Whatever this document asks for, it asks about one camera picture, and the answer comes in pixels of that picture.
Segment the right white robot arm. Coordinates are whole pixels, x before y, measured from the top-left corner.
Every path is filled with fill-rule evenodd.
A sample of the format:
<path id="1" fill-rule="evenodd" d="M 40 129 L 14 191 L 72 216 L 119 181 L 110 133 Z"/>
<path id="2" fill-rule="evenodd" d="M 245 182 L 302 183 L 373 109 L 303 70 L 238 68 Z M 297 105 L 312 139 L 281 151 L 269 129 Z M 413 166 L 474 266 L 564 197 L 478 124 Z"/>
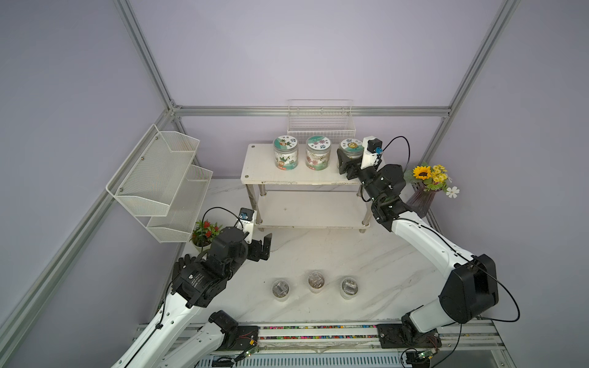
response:
<path id="1" fill-rule="evenodd" d="M 498 304 L 495 262 L 487 255 L 473 255 L 453 244 L 417 216 L 400 198 L 406 185 L 402 166 L 363 167 L 361 158 L 352 159 L 341 148 L 337 160 L 341 175 L 359 179 L 362 193 L 369 196 L 374 220 L 412 245 L 445 278 L 434 301 L 402 317 L 401 326 L 408 340 L 448 324 L 465 324 Z"/>

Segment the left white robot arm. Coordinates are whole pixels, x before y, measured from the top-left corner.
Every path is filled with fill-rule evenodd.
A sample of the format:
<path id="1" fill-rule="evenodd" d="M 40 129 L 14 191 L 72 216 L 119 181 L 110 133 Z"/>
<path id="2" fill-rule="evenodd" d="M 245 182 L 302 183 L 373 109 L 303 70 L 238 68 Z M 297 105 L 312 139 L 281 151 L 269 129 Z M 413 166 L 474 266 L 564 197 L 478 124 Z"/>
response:
<path id="1" fill-rule="evenodd" d="M 216 311 L 189 340 L 173 346 L 246 261 L 268 260 L 272 236 L 254 240 L 252 235 L 250 227 L 224 228 L 208 251 L 180 259 L 161 308 L 114 366 L 193 367 L 222 345 L 233 344 L 238 322 L 225 311 Z"/>

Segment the seed jar purple flower lid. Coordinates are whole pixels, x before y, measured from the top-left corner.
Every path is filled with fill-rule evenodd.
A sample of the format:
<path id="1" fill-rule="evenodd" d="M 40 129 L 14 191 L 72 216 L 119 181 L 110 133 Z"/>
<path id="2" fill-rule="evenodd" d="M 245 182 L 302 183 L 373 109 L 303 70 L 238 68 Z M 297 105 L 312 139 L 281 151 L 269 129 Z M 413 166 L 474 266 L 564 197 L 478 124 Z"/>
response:
<path id="1" fill-rule="evenodd" d="M 325 170 L 330 161 L 331 141 L 326 136 L 311 136 L 306 141 L 306 165 L 311 170 Z"/>

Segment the seed jar green plant lid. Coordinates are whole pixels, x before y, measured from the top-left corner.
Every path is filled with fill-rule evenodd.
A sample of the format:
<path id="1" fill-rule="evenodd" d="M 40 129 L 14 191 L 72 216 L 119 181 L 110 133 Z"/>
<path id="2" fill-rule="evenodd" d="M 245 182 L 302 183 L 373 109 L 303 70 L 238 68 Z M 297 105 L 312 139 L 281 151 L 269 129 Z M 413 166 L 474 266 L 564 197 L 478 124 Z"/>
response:
<path id="1" fill-rule="evenodd" d="M 298 166 L 298 140 L 283 135 L 274 140 L 275 165 L 280 170 L 294 170 Z"/>

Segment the seed jar sunflower lid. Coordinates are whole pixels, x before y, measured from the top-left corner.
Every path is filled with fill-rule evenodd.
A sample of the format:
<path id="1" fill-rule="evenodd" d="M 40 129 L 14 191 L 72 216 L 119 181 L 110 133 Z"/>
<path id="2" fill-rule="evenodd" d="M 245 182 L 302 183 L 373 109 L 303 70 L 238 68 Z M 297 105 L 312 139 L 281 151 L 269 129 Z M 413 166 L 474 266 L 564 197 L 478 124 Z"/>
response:
<path id="1" fill-rule="evenodd" d="M 340 143 L 340 149 L 349 159 L 362 158 L 364 154 L 363 142 L 355 138 L 342 140 Z"/>

